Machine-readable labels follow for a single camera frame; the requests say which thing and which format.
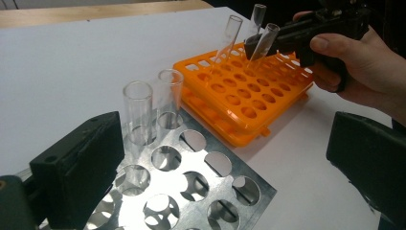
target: white table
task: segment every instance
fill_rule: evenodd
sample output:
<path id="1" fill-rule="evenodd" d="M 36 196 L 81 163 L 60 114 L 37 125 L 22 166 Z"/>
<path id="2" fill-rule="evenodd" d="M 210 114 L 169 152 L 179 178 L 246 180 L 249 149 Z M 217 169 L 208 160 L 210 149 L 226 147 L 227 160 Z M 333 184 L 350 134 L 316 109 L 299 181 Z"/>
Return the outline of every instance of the white table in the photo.
<path id="1" fill-rule="evenodd" d="M 217 49 L 230 14 L 237 13 L 218 8 L 0 30 L 0 174 L 28 168 L 93 116 L 124 114 L 126 83 L 152 81 L 178 60 Z M 255 229 L 377 229 L 379 213 L 330 165 L 326 150 L 336 111 L 385 125 L 390 118 L 316 86 L 308 95 L 270 126 L 269 137 L 233 149 L 278 190 Z"/>

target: test tube rack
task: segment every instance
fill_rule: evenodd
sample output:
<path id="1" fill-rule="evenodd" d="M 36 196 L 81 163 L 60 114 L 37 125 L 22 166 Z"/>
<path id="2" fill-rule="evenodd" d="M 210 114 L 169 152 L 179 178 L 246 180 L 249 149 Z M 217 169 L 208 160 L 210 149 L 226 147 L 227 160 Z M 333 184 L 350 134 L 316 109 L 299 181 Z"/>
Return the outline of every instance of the test tube rack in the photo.
<path id="1" fill-rule="evenodd" d="M 252 229 L 276 190 L 183 109 L 125 158 L 85 229 Z"/>
<path id="2" fill-rule="evenodd" d="M 216 51 L 176 62 L 184 79 L 182 101 L 235 147 L 270 134 L 269 125 L 313 84 L 312 71 L 292 55 L 265 57 L 247 68 L 243 44 L 220 63 Z"/>

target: glass test tube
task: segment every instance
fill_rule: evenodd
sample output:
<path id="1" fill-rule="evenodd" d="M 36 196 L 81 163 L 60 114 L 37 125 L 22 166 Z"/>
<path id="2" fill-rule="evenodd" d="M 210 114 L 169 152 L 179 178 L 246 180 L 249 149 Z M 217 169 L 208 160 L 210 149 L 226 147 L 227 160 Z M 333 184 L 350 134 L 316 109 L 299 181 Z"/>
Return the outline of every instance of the glass test tube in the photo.
<path id="1" fill-rule="evenodd" d="M 214 59 L 215 67 L 224 58 L 226 61 L 233 50 L 234 44 L 236 43 L 237 35 L 239 29 L 241 28 L 242 19 L 235 15 L 230 15 L 227 22 L 226 30 L 224 31 L 224 36 L 221 41 L 221 47 L 217 50 L 217 54 Z"/>
<path id="2" fill-rule="evenodd" d="M 279 26 L 273 23 L 268 23 L 266 25 L 265 31 L 260 37 L 259 43 L 248 62 L 248 68 L 256 70 L 260 66 L 261 61 L 266 57 L 266 54 L 272 47 L 279 30 Z"/>
<path id="3" fill-rule="evenodd" d="M 260 30 L 260 25 L 262 24 L 263 17 L 266 13 L 266 6 L 262 4 L 254 5 L 253 13 L 251 14 L 251 21 L 248 27 L 247 35 L 245 40 L 253 35 L 257 35 Z"/>
<path id="4" fill-rule="evenodd" d="M 166 69 L 158 75 L 157 124 L 166 129 L 182 125 L 179 116 L 183 75 L 177 70 Z"/>
<path id="5" fill-rule="evenodd" d="M 133 81 L 123 89 L 129 140 L 137 146 L 152 142 L 152 88 Z"/>

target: wooden edge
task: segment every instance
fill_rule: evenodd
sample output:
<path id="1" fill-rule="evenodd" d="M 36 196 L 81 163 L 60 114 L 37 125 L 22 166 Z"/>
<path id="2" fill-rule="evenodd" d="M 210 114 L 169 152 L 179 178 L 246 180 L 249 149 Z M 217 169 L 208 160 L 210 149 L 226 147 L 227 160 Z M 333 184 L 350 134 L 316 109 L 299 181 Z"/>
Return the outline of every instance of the wooden edge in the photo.
<path id="1" fill-rule="evenodd" d="M 212 8 L 202 0 L 134 3 L 71 8 L 0 11 L 0 28 L 27 27 L 108 17 L 182 12 Z"/>

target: hand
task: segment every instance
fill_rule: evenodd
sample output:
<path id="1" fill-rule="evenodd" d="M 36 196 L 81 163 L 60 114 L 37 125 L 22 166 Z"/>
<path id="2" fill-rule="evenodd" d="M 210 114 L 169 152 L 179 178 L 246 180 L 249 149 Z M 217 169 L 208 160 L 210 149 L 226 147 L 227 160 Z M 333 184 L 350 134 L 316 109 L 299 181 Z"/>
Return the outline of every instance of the hand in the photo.
<path id="1" fill-rule="evenodd" d="M 340 58 L 350 77 L 337 93 L 348 101 L 377 108 L 406 126 L 406 60 L 392 52 L 370 28 L 361 40 L 340 34 L 318 34 L 310 48 L 321 55 Z M 340 77 L 317 62 L 314 81 L 322 89 L 336 91 Z"/>

